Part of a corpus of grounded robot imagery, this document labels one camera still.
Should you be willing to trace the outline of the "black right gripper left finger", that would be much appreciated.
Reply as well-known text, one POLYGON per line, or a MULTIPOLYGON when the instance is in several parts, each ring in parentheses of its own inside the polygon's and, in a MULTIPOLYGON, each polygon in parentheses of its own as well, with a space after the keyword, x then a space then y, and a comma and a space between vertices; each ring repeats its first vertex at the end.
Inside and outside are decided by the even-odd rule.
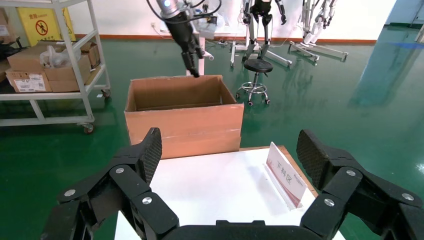
POLYGON ((180 221, 150 186, 161 157, 161 131, 152 127, 140 143, 121 148, 106 167, 63 190, 41 238, 91 240, 108 217, 121 213, 141 239, 164 239, 180 221))

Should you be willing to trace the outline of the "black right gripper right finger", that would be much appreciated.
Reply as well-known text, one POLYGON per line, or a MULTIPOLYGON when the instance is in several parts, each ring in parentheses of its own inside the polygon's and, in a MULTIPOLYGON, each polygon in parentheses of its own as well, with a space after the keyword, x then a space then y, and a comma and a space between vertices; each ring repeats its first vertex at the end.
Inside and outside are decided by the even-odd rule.
POLYGON ((349 152, 325 145, 310 130, 299 132, 296 153, 319 191, 301 218, 302 228, 330 240, 352 214, 382 240, 423 239, 418 195, 370 173, 349 152))

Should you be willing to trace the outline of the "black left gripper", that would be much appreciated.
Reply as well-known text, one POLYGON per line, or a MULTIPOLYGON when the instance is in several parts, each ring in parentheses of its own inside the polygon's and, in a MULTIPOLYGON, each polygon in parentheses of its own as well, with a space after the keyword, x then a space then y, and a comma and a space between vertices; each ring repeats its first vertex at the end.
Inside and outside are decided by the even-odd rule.
POLYGON ((195 66, 194 56, 203 59, 202 50, 199 41, 195 38, 193 27, 188 21, 186 12, 180 12, 177 15, 167 19, 167 28, 172 35, 174 41, 181 48, 181 56, 186 69, 189 73, 199 78, 200 74, 195 66))

